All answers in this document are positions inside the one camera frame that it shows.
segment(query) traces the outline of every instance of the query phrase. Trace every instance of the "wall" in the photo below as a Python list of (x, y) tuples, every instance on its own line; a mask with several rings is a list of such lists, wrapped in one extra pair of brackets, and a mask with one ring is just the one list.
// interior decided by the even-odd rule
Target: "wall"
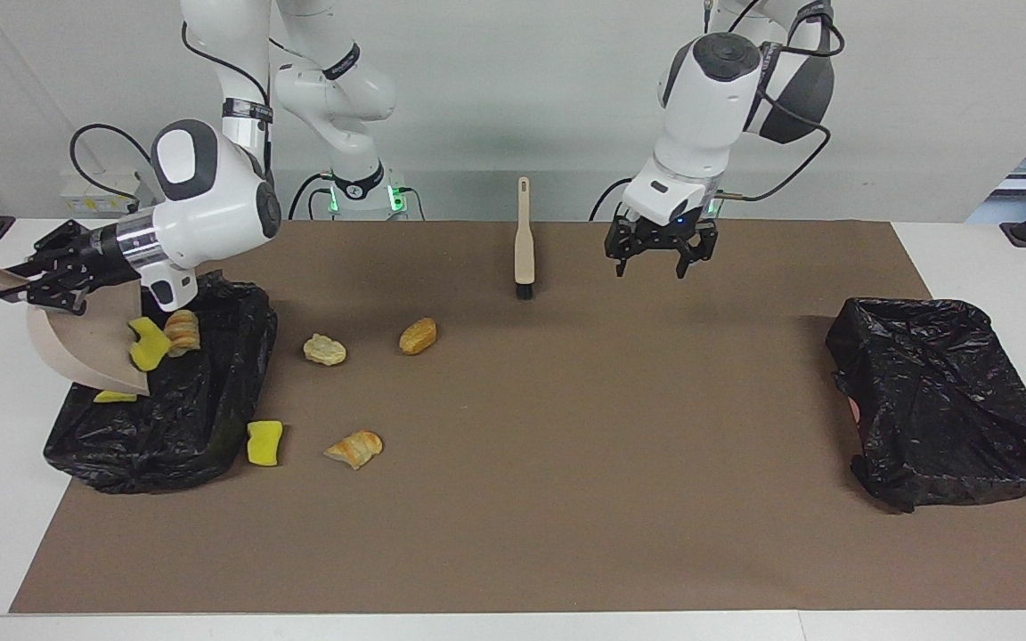
[[(607, 179), (650, 154), (656, 80), (698, 33), (699, 7), (362, 0), (342, 10), (368, 59), (398, 82), (398, 111), (373, 129), (431, 216), (512, 218), (512, 177), (535, 172), (537, 210), (579, 219)], [(1026, 3), (838, 0), (835, 9), (847, 48), (834, 59), (833, 141), (781, 194), (728, 203), (724, 214), (966, 218), (1026, 154)], [(112, 122), (148, 142), (175, 118), (216, 120), (220, 87), (208, 63), (183, 49), (179, 26), (173, 0), (0, 0), (1, 211), (65, 213), (57, 191), (73, 127)], [(284, 56), (274, 51), (273, 64)], [(322, 155), (305, 125), (277, 119), (287, 203)], [(137, 165), (119, 138), (89, 141), (107, 169)], [(814, 143), (747, 138), (725, 186), (765, 190)]]

